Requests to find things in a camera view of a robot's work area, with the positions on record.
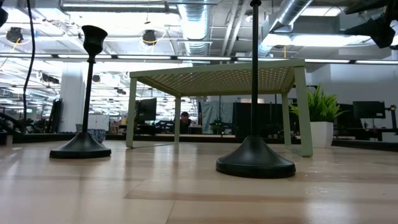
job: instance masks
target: person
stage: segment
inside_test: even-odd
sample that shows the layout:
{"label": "person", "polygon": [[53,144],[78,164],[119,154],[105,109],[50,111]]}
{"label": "person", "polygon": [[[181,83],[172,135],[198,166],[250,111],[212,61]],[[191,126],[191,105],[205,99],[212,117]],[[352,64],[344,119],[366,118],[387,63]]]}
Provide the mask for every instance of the person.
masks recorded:
{"label": "person", "polygon": [[189,119],[188,112],[182,112],[180,118],[180,134],[188,134],[191,124],[195,124],[195,122]]}

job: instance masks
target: perforated tabletop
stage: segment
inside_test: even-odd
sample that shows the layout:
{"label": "perforated tabletop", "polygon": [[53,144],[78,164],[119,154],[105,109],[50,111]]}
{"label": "perforated tabletop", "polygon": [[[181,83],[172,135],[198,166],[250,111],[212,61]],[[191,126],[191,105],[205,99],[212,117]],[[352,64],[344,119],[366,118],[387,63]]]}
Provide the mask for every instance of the perforated tabletop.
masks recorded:
{"label": "perforated tabletop", "polygon": [[[294,85],[294,67],[304,66],[301,59],[259,62],[259,94],[289,91]],[[130,72],[130,78],[174,96],[250,95],[252,64]]]}

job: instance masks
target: black monitor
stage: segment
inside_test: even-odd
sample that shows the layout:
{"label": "black monitor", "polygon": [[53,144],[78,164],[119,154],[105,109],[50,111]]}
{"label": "black monitor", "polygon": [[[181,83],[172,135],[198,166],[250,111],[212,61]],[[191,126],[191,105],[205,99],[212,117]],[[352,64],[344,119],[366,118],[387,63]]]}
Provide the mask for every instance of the black monitor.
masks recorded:
{"label": "black monitor", "polygon": [[155,121],[156,120],[156,98],[141,100],[139,102],[139,121]]}
{"label": "black monitor", "polygon": [[383,101],[354,101],[355,118],[386,118],[386,107]]}

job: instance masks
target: white plant pot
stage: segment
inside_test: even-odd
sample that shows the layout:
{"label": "white plant pot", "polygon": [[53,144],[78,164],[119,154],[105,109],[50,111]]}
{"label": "white plant pot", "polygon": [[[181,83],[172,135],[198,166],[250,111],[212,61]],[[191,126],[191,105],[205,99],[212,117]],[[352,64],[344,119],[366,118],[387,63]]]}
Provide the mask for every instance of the white plant pot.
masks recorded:
{"label": "white plant pot", "polygon": [[333,123],[311,122],[313,147],[330,147],[333,140]]}

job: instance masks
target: blue vase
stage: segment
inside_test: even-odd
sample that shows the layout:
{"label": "blue vase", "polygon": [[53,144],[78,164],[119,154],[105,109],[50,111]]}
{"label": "blue vase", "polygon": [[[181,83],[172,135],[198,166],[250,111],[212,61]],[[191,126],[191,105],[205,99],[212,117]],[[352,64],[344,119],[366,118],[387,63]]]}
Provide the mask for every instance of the blue vase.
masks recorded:
{"label": "blue vase", "polygon": [[105,140],[106,131],[104,129],[87,129],[95,141],[102,143]]}

